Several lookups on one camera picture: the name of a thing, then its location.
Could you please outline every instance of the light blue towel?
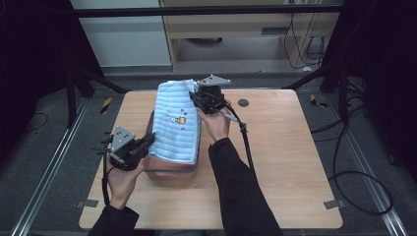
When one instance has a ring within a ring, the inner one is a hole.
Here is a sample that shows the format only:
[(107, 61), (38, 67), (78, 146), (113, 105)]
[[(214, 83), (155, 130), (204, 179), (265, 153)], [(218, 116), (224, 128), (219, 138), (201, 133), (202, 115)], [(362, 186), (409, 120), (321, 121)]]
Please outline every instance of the light blue towel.
[(193, 80), (159, 85), (152, 128), (155, 142), (149, 148), (149, 156), (176, 163), (196, 163), (201, 119), (189, 94), (196, 87)]

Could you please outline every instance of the pink container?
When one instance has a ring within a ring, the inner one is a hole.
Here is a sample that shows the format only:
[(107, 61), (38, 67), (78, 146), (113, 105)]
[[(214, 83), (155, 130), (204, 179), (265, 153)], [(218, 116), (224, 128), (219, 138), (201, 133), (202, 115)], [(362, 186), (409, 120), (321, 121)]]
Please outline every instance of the pink container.
[[(147, 132), (152, 132), (153, 112), (150, 115)], [(148, 177), (153, 180), (191, 180), (197, 175), (199, 157), (195, 164), (180, 164), (145, 157), (144, 166)]]

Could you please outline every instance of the person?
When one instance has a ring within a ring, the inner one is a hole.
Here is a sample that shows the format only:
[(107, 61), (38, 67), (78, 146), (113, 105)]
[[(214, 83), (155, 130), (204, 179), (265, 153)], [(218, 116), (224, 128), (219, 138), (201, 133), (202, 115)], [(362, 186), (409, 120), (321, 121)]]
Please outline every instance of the person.
[[(208, 148), (208, 156), (218, 186), (224, 233), (227, 236), (282, 235), (256, 176), (240, 159), (228, 138), (230, 120), (223, 114), (229, 111), (223, 108), (221, 112), (206, 115), (200, 108), (196, 109), (214, 141)], [(125, 172), (113, 169), (109, 173), (110, 204), (104, 208), (89, 235), (134, 234), (139, 215), (126, 207), (126, 202), (143, 170), (140, 162), (136, 170)]]

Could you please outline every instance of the hand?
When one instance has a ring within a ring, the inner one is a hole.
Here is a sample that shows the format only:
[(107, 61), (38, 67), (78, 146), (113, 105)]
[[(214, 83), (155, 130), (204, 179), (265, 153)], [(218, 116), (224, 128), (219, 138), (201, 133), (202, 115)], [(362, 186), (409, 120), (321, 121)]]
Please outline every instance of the hand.
[[(107, 155), (107, 172), (113, 167), (110, 163), (110, 155)], [(108, 173), (108, 185), (110, 186), (110, 204), (118, 209), (123, 209), (135, 189), (138, 176), (144, 171), (144, 159), (138, 167), (131, 171), (124, 171), (114, 167)]]
[[(223, 108), (220, 111), (230, 113), (227, 108)], [(212, 115), (206, 115), (200, 108), (197, 108), (197, 112), (200, 118), (206, 123), (208, 134), (215, 142), (229, 137), (230, 120), (224, 117), (223, 114), (217, 112)]]

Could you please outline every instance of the black sleeve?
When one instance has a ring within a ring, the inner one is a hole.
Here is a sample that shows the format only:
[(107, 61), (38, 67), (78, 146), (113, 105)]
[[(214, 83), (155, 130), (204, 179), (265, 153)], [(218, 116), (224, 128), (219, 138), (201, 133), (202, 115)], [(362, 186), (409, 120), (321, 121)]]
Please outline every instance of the black sleeve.
[(100, 218), (89, 232), (89, 236), (134, 235), (135, 225), (138, 221), (138, 218), (139, 215), (128, 207), (120, 210), (113, 206), (106, 206), (101, 213)]
[(228, 236), (282, 235), (252, 170), (226, 138), (208, 149)]

